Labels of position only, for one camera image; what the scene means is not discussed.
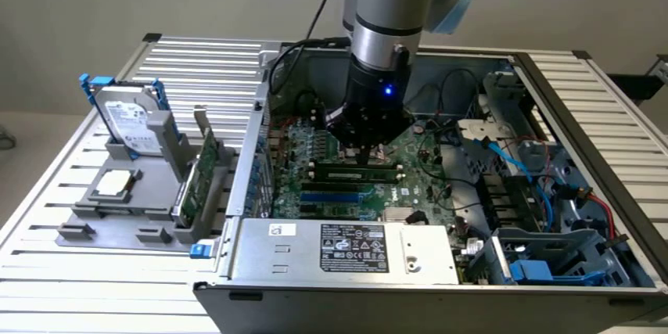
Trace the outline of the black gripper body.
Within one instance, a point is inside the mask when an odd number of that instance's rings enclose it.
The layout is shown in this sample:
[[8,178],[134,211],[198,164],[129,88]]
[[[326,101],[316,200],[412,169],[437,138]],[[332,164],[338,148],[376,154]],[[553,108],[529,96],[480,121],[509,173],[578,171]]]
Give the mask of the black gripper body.
[[324,118],[328,132],[345,147],[385,145],[413,124],[404,106],[409,77],[409,66],[397,71],[374,70],[350,58],[344,99]]

